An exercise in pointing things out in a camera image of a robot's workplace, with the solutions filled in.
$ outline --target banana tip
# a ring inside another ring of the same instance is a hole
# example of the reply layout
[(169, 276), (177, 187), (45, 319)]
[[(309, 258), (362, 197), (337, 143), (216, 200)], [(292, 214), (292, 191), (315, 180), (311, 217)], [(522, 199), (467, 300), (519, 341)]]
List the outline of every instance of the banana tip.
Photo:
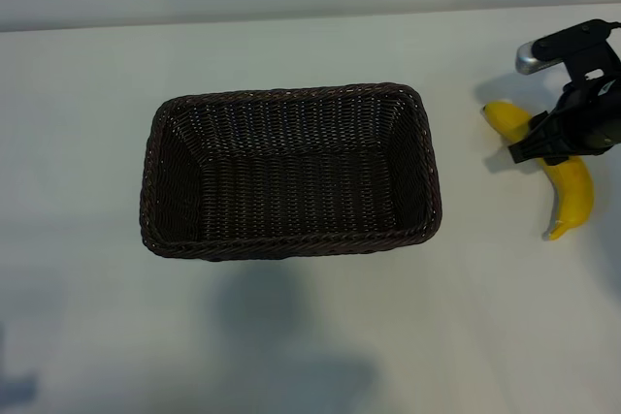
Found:
[(554, 241), (564, 235), (570, 227), (567, 223), (557, 221), (552, 231), (547, 235), (550, 241)]

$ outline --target white table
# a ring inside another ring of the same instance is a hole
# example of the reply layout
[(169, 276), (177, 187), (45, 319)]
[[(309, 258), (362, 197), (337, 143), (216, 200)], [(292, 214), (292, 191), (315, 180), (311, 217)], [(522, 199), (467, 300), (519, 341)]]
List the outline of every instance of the white table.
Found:
[[(518, 76), (515, 50), (593, 17), (621, 5), (0, 34), (7, 412), (618, 413), (621, 149), (587, 159), (590, 223), (546, 242), (549, 181), (480, 114), (497, 98), (550, 109), (564, 69)], [(162, 102), (385, 80), (429, 114), (432, 240), (279, 263), (142, 246)]]

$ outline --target woven pattern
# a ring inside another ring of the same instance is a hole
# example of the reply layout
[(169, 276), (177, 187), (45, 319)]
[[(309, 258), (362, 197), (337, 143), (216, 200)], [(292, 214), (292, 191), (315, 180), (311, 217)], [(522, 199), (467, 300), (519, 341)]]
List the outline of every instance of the woven pattern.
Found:
[(147, 142), (145, 245), (211, 261), (423, 242), (441, 199), (427, 116), (392, 83), (173, 99)]

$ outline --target banana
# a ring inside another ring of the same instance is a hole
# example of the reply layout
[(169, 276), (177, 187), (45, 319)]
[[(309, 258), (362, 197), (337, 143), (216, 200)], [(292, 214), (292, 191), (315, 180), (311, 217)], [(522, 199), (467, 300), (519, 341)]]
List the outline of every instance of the banana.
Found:
[[(529, 131), (531, 115), (509, 102), (490, 102), (483, 109), (489, 124), (512, 143), (524, 139)], [(559, 197), (556, 220), (547, 238), (560, 238), (567, 230), (579, 227), (591, 214), (595, 193), (589, 170), (580, 157), (551, 167), (542, 159), (537, 159), (552, 181)]]

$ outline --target black wicker basket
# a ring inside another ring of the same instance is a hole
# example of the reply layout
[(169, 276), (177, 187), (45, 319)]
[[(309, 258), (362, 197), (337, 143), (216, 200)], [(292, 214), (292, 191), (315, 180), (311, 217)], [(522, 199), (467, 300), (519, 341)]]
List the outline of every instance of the black wicker basket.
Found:
[(140, 221), (155, 254), (209, 261), (423, 242), (441, 198), (420, 97), (382, 83), (168, 101), (147, 142)]

